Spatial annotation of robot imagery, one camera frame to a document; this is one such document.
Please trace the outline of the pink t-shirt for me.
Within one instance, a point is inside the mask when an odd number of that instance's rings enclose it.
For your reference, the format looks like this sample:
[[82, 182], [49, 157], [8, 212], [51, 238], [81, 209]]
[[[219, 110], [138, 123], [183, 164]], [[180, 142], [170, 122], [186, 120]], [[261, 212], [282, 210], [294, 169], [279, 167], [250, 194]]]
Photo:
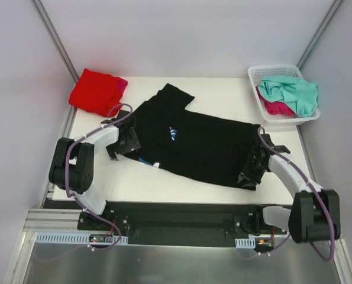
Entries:
[[128, 86], [128, 81], [123, 79], [123, 78], [119, 78], [118, 82], [117, 82], [117, 91], [123, 95], [126, 87]]

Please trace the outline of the red t-shirt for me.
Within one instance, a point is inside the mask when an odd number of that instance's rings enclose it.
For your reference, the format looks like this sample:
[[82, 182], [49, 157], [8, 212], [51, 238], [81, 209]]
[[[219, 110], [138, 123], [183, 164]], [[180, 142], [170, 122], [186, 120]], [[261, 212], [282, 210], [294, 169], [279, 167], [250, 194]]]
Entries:
[[83, 111], [113, 117], [121, 108], [117, 82], [121, 77], [84, 69], [69, 96], [69, 104]]

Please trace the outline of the black daisy t-shirt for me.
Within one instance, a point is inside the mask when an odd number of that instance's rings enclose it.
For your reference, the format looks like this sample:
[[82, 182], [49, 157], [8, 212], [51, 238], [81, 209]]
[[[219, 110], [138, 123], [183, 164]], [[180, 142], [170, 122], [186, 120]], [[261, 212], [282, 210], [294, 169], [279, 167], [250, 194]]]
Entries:
[[255, 190], [239, 180], [259, 125], [186, 110], [194, 96], [166, 84], [134, 112], [140, 149], [129, 159], [214, 185]]

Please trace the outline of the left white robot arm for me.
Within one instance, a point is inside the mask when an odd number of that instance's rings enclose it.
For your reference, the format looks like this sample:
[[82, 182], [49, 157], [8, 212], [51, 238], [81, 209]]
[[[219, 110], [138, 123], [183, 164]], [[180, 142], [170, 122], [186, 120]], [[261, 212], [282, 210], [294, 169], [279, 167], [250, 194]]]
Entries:
[[49, 170], [49, 182], [76, 198], [82, 209], [93, 212], [91, 223], [98, 230], [111, 225], [107, 201], [93, 184], [95, 156], [104, 152], [110, 160], [141, 148], [135, 133], [136, 117], [120, 110], [117, 117], [104, 120], [100, 126], [78, 139], [62, 137], [57, 141]]

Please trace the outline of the white plastic basket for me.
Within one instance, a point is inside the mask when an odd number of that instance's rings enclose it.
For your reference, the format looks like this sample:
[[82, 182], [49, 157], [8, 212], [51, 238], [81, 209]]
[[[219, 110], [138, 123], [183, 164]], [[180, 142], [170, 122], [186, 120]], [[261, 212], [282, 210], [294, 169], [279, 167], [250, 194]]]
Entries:
[[253, 66], [248, 77], [264, 123], [301, 125], [320, 117], [318, 86], [289, 64]]

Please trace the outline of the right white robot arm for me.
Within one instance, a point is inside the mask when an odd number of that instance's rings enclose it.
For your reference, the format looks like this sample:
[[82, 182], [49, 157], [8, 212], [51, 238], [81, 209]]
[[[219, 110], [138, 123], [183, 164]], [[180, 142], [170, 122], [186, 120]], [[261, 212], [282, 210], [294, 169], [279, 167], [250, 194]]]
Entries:
[[273, 226], [291, 234], [296, 243], [335, 241], [341, 235], [340, 198], [333, 189], [324, 189], [293, 161], [289, 149], [276, 146], [270, 136], [259, 129], [259, 141], [251, 149], [238, 176], [243, 189], [261, 184], [265, 173], [272, 173], [283, 183], [293, 198], [290, 209], [269, 205], [253, 218], [253, 228], [267, 233]]

